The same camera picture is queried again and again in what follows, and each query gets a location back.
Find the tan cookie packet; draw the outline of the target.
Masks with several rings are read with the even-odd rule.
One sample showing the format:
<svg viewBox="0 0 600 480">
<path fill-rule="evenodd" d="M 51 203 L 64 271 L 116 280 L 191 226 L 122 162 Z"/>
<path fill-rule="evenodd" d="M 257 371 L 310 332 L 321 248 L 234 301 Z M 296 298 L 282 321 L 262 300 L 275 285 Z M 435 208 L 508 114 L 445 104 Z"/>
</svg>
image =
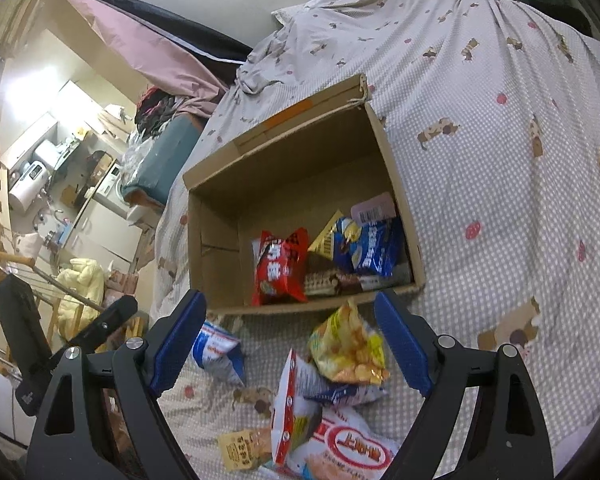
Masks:
<svg viewBox="0 0 600 480">
<path fill-rule="evenodd" d="M 218 445 L 228 471 L 253 470 L 272 458 L 271 430 L 268 428 L 221 434 Z"/>
</svg>

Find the brown cardboard box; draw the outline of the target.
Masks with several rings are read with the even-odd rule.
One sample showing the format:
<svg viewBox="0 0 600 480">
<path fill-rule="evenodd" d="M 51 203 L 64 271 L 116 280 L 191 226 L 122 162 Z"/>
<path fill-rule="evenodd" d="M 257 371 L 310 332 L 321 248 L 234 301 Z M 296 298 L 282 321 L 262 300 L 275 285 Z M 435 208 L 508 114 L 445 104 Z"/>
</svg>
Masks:
<svg viewBox="0 0 600 480">
<path fill-rule="evenodd" d="M 365 75 L 315 93 L 231 140 L 183 176 L 188 196 L 189 283 L 216 314 L 279 314 L 336 309 L 338 297 L 252 302 L 254 241 L 264 231 L 317 237 L 336 211 L 388 192 L 405 240 L 410 276 L 394 285 L 414 294 L 425 284 L 422 254 L 398 167 L 370 105 Z"/>
</svg>

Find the dark blue snack bag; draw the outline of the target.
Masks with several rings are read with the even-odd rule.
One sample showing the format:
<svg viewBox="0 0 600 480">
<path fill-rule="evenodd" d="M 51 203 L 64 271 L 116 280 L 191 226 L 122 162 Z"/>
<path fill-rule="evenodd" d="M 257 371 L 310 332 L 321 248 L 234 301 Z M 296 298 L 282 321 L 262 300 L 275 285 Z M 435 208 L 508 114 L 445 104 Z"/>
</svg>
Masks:
<svg viewBox="0 0 600 480">
<path fill-rule="evenodd" d="M 402 226 L 397 218 L 370 222 L 362 225 L 362 234 L 349 245 L 347 255 L 340 255 L 333 263 L 343 271 L 388 278 L 402 245 Z"/>
</svg>

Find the yellow blue striped bag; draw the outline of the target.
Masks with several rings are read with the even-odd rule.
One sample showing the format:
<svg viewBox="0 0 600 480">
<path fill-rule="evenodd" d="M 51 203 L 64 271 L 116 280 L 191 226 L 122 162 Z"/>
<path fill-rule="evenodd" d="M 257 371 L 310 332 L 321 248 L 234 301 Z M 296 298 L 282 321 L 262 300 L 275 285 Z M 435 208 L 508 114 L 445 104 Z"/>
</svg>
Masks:
<svg viewBox="0 0 600 480">
<path fill-rule="evenodd" d="M 334 261 L 340 255 L 347 255 L 349 245 L 357 242 L 361 234 L 362 226 L 337 210 L 310 244 L 309 252 Z"/>
</svg>

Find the white red flakes bag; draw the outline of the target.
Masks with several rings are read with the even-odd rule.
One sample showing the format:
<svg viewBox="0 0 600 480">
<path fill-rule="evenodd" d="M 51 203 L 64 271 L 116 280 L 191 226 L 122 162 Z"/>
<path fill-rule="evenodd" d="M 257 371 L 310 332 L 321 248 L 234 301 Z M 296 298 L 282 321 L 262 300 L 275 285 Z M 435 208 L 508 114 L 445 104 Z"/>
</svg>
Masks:
<svg viewBox="0 0 600 480">
<path fill-rule="evenodd" d="M 399 445 L 374 434 L 350 406 L 323 408 L 312 436 L 291 451 L 282 466 L 262 466 L 295 479 L 380 479 Z"/>
</svg>

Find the red snack bag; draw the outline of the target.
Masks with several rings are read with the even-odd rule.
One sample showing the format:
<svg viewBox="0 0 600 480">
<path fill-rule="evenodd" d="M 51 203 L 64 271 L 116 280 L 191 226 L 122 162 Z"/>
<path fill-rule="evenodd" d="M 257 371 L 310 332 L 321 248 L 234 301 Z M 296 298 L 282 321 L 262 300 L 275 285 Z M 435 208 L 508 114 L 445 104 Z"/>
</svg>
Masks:
<svg viewBox="0 0 600 480">
<path fill-rule="evenodd" d="M 254 266 L 252 303 L 264 306 L 289 301 L 306 302 L 304 280 L 308 252 L 309 233 L 306 228 L 298 228 L 286 238 L 263 231 Z"/>
</svg>

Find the beige wafer bar packet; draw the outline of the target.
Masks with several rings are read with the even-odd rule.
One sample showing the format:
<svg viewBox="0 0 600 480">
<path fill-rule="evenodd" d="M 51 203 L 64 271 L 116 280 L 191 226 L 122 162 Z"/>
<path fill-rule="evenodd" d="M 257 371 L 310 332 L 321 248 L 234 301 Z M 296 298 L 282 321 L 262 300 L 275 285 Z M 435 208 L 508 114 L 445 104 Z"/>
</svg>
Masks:
<svg viewBox="0 0 600 480">
<path fill-rule="evenodd" d="M 307 297 L 362 294 L 380 289 L 382 281 L 377 276 L 342 273 L 336 270 L 306 274 L 303 291 Z"/>
</svg>

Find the wooden drying rack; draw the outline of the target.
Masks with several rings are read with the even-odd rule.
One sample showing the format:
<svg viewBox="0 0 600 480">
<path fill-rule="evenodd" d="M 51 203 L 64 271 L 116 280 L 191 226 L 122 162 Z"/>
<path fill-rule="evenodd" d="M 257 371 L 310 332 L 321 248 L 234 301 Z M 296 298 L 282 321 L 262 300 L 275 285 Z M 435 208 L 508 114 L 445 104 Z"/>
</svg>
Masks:
<svg viewBox="0 0 600 480">
<path fill-rule="evenodd" d="M 0 251 L 0 323 L 22 377 L 97 318 L 104 288 L 104 271 L 91 259 L 72 259 L 53 274 L 31 257 Z"/>
</svg>

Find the yellow cloth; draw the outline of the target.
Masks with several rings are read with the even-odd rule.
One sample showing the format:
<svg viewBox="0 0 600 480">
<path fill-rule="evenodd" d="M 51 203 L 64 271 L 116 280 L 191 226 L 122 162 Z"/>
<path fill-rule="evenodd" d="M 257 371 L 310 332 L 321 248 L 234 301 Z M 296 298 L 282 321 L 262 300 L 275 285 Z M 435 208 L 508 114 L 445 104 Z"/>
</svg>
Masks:
<svg viewBox="0 0 600 480">
<path fill-rule="evenodd" d="M 56 280 L 93 304 L 102 305 L 105 273 L 96 260 L 72 258 L 69 265 L 56 276 Z M 58 306 L 58 332 L 62 338 L 69 340 L 98 316 L 99 310 L 71 295 L 65 295 Z"/>
</svg>

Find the pink hanging cloth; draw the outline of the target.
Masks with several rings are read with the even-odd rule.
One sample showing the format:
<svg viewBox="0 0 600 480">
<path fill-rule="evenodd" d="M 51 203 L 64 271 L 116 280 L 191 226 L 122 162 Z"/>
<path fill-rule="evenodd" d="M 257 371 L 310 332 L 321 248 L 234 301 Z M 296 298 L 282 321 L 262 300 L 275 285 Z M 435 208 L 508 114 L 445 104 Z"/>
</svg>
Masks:
<svg viewBox="0 0 600 480">
<path fill-rule="evenodd" d="M 153 86 L 182 96 L 182 112 L 209 118 L 227 92 L 222 62 L 102 0 L 67 0 L 106 46 Z"/>
</svg>

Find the yellow chip bag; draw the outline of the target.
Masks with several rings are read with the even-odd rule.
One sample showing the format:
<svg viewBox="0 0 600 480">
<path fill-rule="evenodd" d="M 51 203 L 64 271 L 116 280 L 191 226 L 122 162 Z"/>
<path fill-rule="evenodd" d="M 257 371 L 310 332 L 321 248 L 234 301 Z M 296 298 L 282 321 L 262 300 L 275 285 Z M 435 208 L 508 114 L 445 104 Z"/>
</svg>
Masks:
<svg viewBox="0 0 600 480">
<path fill-rule="evenodd" d="M 330 382 L 381 386 L 390 372 L 381 336 L 348 300 L 313 331 L 311 360 Z"/>
</svg>

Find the pile of clothes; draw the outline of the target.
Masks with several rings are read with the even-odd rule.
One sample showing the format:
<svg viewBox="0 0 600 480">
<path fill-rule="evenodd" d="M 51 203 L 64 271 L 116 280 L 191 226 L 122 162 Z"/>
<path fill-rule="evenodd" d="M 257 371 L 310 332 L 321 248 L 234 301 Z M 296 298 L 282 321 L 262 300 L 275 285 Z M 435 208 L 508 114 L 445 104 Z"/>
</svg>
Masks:
<svg viewBox="0 0 600 480">
<path fill-rule="evenodd" d="M 186 96 L 172 96 L 156 86 L 148 88 L 136 106 L 134 122 L 137 132 L 141 136 L 155 136 L 185 101 Z"/>
</svg>

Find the blue white snack bag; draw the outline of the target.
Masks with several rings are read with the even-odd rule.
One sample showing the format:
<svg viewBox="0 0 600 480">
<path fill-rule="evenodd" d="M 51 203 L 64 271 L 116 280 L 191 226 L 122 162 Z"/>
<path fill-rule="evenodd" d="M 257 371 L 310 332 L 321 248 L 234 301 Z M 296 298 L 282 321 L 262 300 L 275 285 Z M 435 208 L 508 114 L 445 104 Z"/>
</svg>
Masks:
<svg viewBox="0 0 600 480">
<path fill-rule="evenodd" d="M 245 385 L 246 374 L 240 340 L 224 328 L 204 322 L 190 354 L 196 365 L 215 379 L 234 386 Z"/>
</svg>

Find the white washing machine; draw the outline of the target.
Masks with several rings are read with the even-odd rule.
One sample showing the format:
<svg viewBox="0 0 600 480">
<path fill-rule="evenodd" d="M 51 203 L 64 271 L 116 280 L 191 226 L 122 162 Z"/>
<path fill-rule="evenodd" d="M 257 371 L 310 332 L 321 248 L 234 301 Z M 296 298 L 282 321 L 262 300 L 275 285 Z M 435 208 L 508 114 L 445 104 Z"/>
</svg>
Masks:
<svg viewBox="0 0 600 480">
<path fill-rule="evenodd" d="M 125 217 L 130 211 L 130 205 L 122 197 L 121 175 L 122 166 L 118 162 L 114 162 L 99 185 L 96 186 L 93 198 L 102 206 Z"/>
</svg>

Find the white red pompom bag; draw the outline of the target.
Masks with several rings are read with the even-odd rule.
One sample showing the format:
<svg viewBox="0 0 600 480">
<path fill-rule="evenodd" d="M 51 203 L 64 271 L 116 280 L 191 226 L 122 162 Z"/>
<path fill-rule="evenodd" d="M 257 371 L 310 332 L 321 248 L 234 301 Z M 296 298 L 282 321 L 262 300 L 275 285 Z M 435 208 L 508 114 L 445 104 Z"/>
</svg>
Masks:
<svg viewBox="0 0 600 480">
<path fill-rule="evenodd" d="M 328 382 L 313 364 L 291 349 L 272 403 L 272 463 L 275 467 L 284 466 L 289 453 L 315 428 L 323 405 L 357 406 L 377 401 L 387 394 L 381 386 Z"/>
</svg>

